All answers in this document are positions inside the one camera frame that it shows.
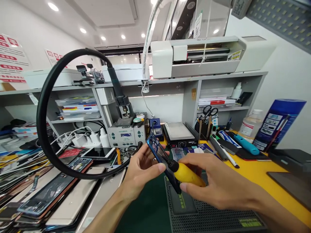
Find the scissors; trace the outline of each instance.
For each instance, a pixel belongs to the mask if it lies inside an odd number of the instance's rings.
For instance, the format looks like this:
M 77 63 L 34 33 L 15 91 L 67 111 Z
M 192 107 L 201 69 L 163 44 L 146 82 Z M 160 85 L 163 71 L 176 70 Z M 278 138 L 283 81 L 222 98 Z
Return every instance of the scissors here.
M 207 120 L 209 117 L 212 117 L 218 113 L 218 108 L 213 108 L 211 105 L 205 106 L 203 108 L 204 116 L 201 117 L 201 120 Z

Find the shelf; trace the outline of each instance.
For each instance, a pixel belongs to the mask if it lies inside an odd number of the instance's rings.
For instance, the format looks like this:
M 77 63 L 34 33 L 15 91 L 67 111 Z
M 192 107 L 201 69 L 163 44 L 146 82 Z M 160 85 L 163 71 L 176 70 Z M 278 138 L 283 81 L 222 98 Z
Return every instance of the shelf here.
M 243 72 L 243 73 L 240 72 L 240 73 L 219 74 L 219 75 L 209 75 L 209 76 L 196 76 L 196 77 L 171 78 L 171 79 L 156 79 L 156 80 L 148 80 L 148 83 L 149 84 L 182 83 L 182 82 L 198 81 L 198 80 L 238 78 L 238 77 L 248 77 L 248 76 L 262 76 L 262 75 L 266 75 L 266 74 L 268 74 L 268 72 Z M 121 86 L 135 86 L 135 85 L 141 85 L 141 84 L 142 84 L 141 81 L 120 83 Z M 96 84 L 96 85 L 91 85 L 91 86 L 54 87 L 53 91 L 78 90 L 78 89 L 103 88 L 103 87 L 112 87 L 112 83 Z M 41 92 L 41 90 L 42 90 L 42 88 L 29 89 L 29 90 L 19 90 L 19 91 L 3 91 L 3 92 L 0 92 L 0 95 L 35 93 L 35 92 Z
M 56 120 L 51 121 L 52 124 L 59 124 L 59 123 L 71 123 L 71 122 L 84 122 L 84 121 L 97 121 L 97 120 L 103 120 L 103 118 L 92 118 L 92 119 L 85 119 L 85 120 L 78 120 L 78 121 L 64 121 L 64 120 Z
M 236 111 L 236 110 L 247 110 L 249 106 L 242 106 L 242 107 L 233 107 L 233 108 L 220 108 L 218 112 L 226 112 L 226 111 Z

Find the metal mesh grid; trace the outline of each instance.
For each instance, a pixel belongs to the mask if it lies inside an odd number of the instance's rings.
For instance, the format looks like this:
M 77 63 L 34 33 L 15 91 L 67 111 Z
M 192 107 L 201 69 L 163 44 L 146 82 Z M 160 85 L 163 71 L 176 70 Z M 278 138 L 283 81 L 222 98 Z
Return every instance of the metal mesh grid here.
M 202 179 L 208 184 L 206 173 L 202 173 Z M 211 205 L 194 199 L 197 213 L 175 215 L 173 212 L 167 177 L 164 177 L 169 217 L 172 233 L 190 232 L 241 232 L 262 231 L 266 227 L 257 214 L 253 211 L 218 210 Z M 253 226 L 242 226 L 241 221 L 253 220 Z
M 246 17 L 311 54 L 311 12 L 307 7 L 291 0 L 253 0 Z

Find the left hand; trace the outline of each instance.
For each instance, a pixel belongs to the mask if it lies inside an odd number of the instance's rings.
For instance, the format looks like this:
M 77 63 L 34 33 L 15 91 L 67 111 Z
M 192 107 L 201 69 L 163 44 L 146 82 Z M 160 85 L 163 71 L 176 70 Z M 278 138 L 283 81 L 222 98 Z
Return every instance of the left hand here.
M 125 178 L 120 186 L 125 199 L 129 201 L 135 200 L 148 181 L 158 177 L 165 171 L 165 165 L 158 163 L 157 160 L 153 160 L 154 158 L 147 144 L 144 144 L 131 157 Z

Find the white shelving unit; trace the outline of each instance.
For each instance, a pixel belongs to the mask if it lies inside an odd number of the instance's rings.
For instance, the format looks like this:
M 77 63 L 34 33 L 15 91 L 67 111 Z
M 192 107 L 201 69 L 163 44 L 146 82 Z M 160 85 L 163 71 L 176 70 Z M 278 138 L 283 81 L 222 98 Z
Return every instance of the white shelving unit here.
M 182 103 L 182 122 L 189 122 L 195 124 L 197 116 L 200 116 L 198 109 L 198 102 L 200 91 L 204 89 L 235 87 L 238 82 L 242 82 L 243 92 L 252 92 L 252 96 L 241 107 L 219 109 L 219 125 L 226 124 L 228 119 L 232 117 L 232 128 L 238 129 L 242 123 L 243 118 L 252 109 L 254 101 L 260 90 L 261 84 L 267 75 L 267 72 L 244 72 L 211 76 L 198 76 L 188 78 L 172 78 L 161 80 L 150 80 L 148 95 L 170 95 L 183 94 Z M 141 95 L 141 82 L 126 82 L 121 83 L 122 89 L 129 97 L 136 97 Z M 93 86 L 65 86 L 53 88 L 50 100 L 48 102 L 47 122 L 57 135 L 74 130 L 73 122 L 58 120 L 56 112 L 59 112 L 55 100 L 64 99 L 72 96 L 91 95 L 94 96 L 99 106 L 100 118 L 87 119 L 84 121 L 102 121 L 106 127 L 109 127 L 117 118 L 116 104 L 100 105 L 96 88 L 112 87 L 111 83 L 98 84 Z M 1 111 L 1 125 L 9 124 L 13 117 L 5 108 L 6 106 L 14 105 L 31 105 L 33 104 L 28 96 L 32 93 L 39 98 L 41 89 L 21 90 L 21 91 L 6 91 L 0 92 L 0 111 Z M 23 119 L 23 111 L 18 112 L 19 119 Z

